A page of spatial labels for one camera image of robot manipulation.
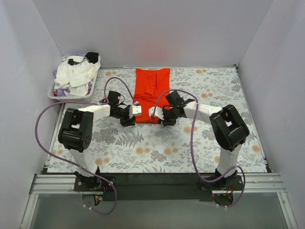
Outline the orange t shirt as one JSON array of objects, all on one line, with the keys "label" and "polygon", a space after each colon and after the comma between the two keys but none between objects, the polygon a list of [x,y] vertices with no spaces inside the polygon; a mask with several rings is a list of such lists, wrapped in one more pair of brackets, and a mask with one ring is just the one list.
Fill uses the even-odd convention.
[{"label": "orange t shirt", "polygon": [[168,105],[165,97],[160,95],[170,89],[170,69],[143,70],[136,69],[136,85],[134,99],[140,103],[142,114],[136,116],[136,123],[158,124],[158,119],[152,120],[149,109],[156,104],[159,107]]}]

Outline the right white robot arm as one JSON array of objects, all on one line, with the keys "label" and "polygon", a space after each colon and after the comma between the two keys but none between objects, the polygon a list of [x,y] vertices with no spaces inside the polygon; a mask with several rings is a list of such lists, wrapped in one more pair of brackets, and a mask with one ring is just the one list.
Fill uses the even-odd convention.
[{"label": "right white robot arm", "polygon": [[250,132],[237,109],[229,104],[225,107],[210,106],[199,103],[192,95],[184,100],[181,90],[170,89],[162,94],[168,104],[162,108],[155,105],[149,112],[156,116],[163,126],[173,126],[178,118],[202,121],[212,127],[214,137],[220,146],[219,163],[212,176],[199,176],[199,187],[203,190],[231,188],[236,180],[239,151],[246,142]]}]

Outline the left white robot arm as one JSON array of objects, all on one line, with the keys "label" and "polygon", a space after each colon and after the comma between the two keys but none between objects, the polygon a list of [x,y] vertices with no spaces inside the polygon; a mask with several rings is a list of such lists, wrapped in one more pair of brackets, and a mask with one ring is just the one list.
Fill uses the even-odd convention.
[{"label": "left white robot arm", "polygon": [[131,126],[135,125],[135,117],[142,113],[139,103],[121,107],[120,97],[120,93],[109,91],[108,103],[105,105],[68,108],[65,112],[58,141],[70,152],[75,163],[81,166],[74,174],[89,190],[98,190],[102,185],[102,180],[93,175],[99,174],[99,168],[88,151],[92,141],[93,123],[113,117],[119,119],[122,126]]}]

